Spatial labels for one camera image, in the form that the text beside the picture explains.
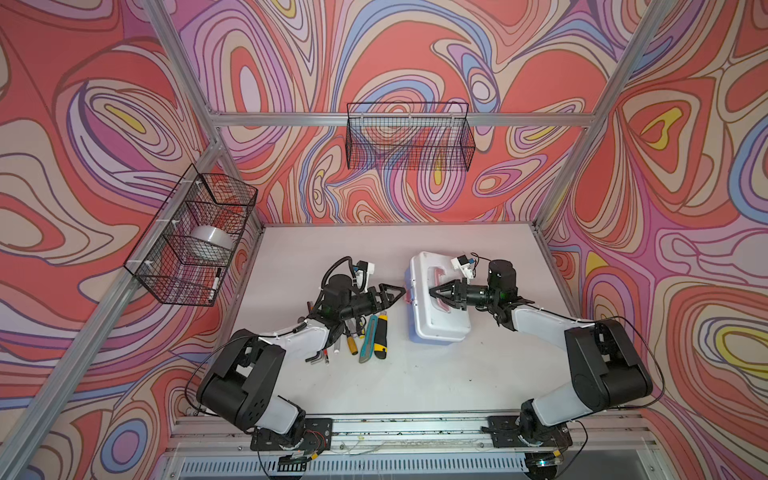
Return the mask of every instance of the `aluminum frame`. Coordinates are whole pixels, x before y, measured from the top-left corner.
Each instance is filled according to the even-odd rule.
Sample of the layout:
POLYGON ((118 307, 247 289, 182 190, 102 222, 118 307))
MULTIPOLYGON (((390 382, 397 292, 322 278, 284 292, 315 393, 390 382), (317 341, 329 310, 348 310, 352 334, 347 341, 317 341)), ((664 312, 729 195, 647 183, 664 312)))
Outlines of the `aluminum frame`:
MULTIPOLYGON (((200 157, 201 171, 210 170, 219 155, 218 146, 209 145, 200 157)), ((194 169, 187 170, 175 194, 168 199, 165 208, 159 212, 134 251, 133 258, 144 258, 147 255, 162 234, 166 222, 184 201, 196 176, 194 169)), ((138 280, 121 268, 118 278, 112 282, 96 310, 5 437, 0 447, 0 478, 18 478, 23 474, 138 289, 138 280)))
MULTIPOLYGON (((198 170, 208 172, 213 168, 215 160, 222 158, 222 168, 227 174, 241 178, 233 158, 224 146, 220 134, 220 128, 236 125, 295 125, 295 126, 333 126, 338 125, 339 116, 344 118, 346 114, 219 114, 212 112, 210 105, 200 91, 197 78, 190 65, 189 59, 184 53, 178 33, 173 26, 169 14, 165 10, 162 0, 145 0, 147 16, 155 29, 163 48, 168 54, 171 67, 179 77, 184 93, 190 99, 192 108, 201 123, 210 144, 205 153, 197 162, 198 170)), ((557 205, 557 199, 567 190, 573 173, 584 163, 586 155, 599 133, 600 126, 606 121, 614 103, 618 99, 622 88, 626 85, 637 60, 644 53, 650 39, 656 32, 658 25, 668 9, 669 4, 665 0, 653 0, 641 19, 630 45, 617 65, 616 71, 609 79, 595 112, 592 114, 471 114, 470 125, 483 126, 575 126, 586 127, 586 133, 582 133, 579 141, 574 144, 574 153, 568 158, 558 176, 550 188, 545 202, 539 209, 535 218, 535 225, 541 224, 557 205)), ((264 231, 257 218, 252 217, 253 225, 258 234, 264 231)), ((152 227, 152 235, 147 236, 148 241, 155 230, 162 230, 157 223, 152 227)), ((253 258, 256 256, 259 243, 254 247, 253 258)), ((14 424, 10 433, 0 447, 0 478, 17 478, 23 474, 28 463, 37 451, 45 436, 54 425, 61 410, 71 398, 74 389, 88 370, 96 353, 106 341, 114 325, 120 319, 125 307, 138 288, 137 281, 125 270, 113 282, 104 299, 99 303, 94 313, 86 322, 83 329, 75 337, 54 371, 46 379, 44 385, 33 398, 22 417, 14 424)), ((241 286, 238 286, 238 297, 233 307, 239 305, 241 298, 241 286)), ((418 414, 406 414, 414 419, 418 414)))
POLYGON ((557 264, 555 263, 554 257, 552 256, 552 252, 549 250, 549 247, 547 247, 547 241, 544 239, 544 235, 541 234, 541 230, 533 223, 530 223, 530 225, 531 233, 536 240, 538 249, 541 250, 541 255, 544 257, 544 261, 547 263, 547 267, 549 267, 549 272, 552 274, 552 278, 554 278, 554 282, 557 284, 558 290, 560 290, 560 295, 563 297, 565 307, 568 308, 568 313, 570 313, 571 316, 580 318, 581 309, 579 308, 578 304, 576 304, 573 295, 571 295, 571 290, 568 288, 568 285, 565 282, 565 278, 563 278, 563 276, 560 274, 560 270, 558 270, 557 264))
MULTIPOLYGON (((531 222, 526 220, 513 220, 509 222, 494 222, 494 225, 516 225, 524 223, 531 225, 531 222)), ((476 225, 477 222, 440 222, 440 225, 476 225)), ((349 222, 349 223, 265 223, 265 227, 397 227, 398 225, 408 225, 409 227, 434 227, 436 222, 376 222, 376 223, 364 223, 364 222, 349 222)))
POLYGON ((643 464, 648 480, 677 480, 674 470, 662 449, 638 449, 637 456, 643 464))
MULTIPOLYGON (((495 449, 491 436, 480 428, 490 415, 519 415, 517 410, 477 412, 413 412, 317 414, 308 417, 333 419, 331 452, 355 455, 376 449, 387 453, 446 452, 546 452, 553 447, 495 449)), ((590 431, 586 449, 657 449, 650 424, 636 411, 611 410, 581 419, 590 431)), ((585 440, 581 426, 568 424, 576 447, 585 440)), ((177 420, 168 443, 169 451, 196 455, 249 455, 250 435, 215 417, 183 417, 177 420)))
MULTIPOLYGON (((376 114, 377 117, 402 116, 376 114)), ((439 114, 420 114, 420 116, 439 114)), ((346 113, 211 113, 217 127, 345 127, 346 113)), ((592 113, 578 114, 481 114, 467 113, 471 127, 588 127, 594 121, 592 113)))
POLYGON ((627 49, 624 50, 621 60, 616 65, 616 70, 611 75, 611 78, 608 79, 608 83, 598 100, 591 125, 579 134, 571 154, 568 155, 568 159, 552 182, 552 186, 547 190, 544 201, 541 203, 533 220, 534 225, 540 226, 542 229, 546 229, 548 226, 548 219, 551 218, 551 215, 559 206, 559 200, 562 195, 570 188, 576 172, 587 160, 593 144, 600 135, 603 124, 608 121, 608 115, 616 105, 619 95, 629 82, 632 72, 634 72, 635 67, 642 59, 643 53, 648 49, 650 41, 656 34, 659 25, 661 25, 664 16, 672 4, 673 2, 668 0, 653 0, 648 5, 643 18, 637 24, 637 29, 634 35, 632 35, 627 49))

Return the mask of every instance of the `metal vent grille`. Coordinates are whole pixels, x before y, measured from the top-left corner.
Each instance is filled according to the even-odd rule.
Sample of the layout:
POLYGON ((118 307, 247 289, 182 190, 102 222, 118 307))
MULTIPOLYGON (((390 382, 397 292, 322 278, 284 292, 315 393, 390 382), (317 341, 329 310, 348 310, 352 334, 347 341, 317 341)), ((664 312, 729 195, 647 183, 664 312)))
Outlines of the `metal vent grille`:
MULTIPOLYGON (((264 468, 272 476, 291 476, 278 472, 277 457, 262 456, 264 468)), ((321 455, 307 465, 304 475, 380 475, 435 473, 506 473, 527 472, 525 453, 452 453, 452 454, 371 454, 321 455)), ((181 478, 249 478, 261 472, 258 458, 217 457, 186 458, 181 478)))

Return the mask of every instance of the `psychedelic patterned wall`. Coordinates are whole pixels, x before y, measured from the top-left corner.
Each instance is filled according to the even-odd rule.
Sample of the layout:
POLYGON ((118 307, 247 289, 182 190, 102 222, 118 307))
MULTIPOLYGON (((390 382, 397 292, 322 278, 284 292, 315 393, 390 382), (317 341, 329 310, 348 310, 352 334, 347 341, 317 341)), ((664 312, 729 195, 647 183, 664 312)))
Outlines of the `psychedelic patterned wall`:
MULTIPOLYGON (((215 111, 346 111, 467 101, 477 112, 592 111, 643 0, 179 3, 215 111)), ((223 131, 268 223, 532 220, 577 129, 477 127, 468 173, 349 172, 346 129, 223 131)))
MULTIPOLYGON (((283 127, 267 140, 230 127, 230 151, 260 190, 266 223, 533 220, 578 128, 493 127, 466 171, 346 167, 345 128, 283 127)), ((480 127, 475 138, 482 136, 480 127)))
POLYGON ((582 313, 660 360, 681 478, 768 478, 766 78, 767 3, 678 2, 546 230, 582 313))
MULTIPOLYGON (((0 2, 0 440, 206 145, 136 2, 0 2)), ((253 241, 214 308, 137 293, 26 478, 149 475, 253 241)))

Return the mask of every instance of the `toolbox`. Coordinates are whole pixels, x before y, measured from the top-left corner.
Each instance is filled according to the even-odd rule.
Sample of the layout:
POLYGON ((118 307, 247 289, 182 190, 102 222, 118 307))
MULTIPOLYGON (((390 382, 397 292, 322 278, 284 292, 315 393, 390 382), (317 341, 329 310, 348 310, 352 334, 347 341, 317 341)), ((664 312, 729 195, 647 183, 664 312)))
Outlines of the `toolbox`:
POLYGON ((413 342, 449 345, 461 342, 469 334, 469 312, 450 308, 429 296, 430 288, 462 278, 462 273, 453 269, 451 258, 421 252, 411 259, 406 271, 406 301, 413 342))

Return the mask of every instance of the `wire mesh basket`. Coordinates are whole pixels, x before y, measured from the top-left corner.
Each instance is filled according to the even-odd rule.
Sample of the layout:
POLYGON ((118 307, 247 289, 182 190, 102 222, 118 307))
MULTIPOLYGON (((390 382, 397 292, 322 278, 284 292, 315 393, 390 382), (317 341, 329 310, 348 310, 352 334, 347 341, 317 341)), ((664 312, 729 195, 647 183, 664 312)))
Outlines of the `wire mesh basket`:
POLYGON ((464 102, 351 102, 346 166, 351 170, 464 170, 475 138, 464 102))
POLYGON ((227 175, 197 174, 140 266, 129 271, 161 303, 212 306, 257 194, 227 175))

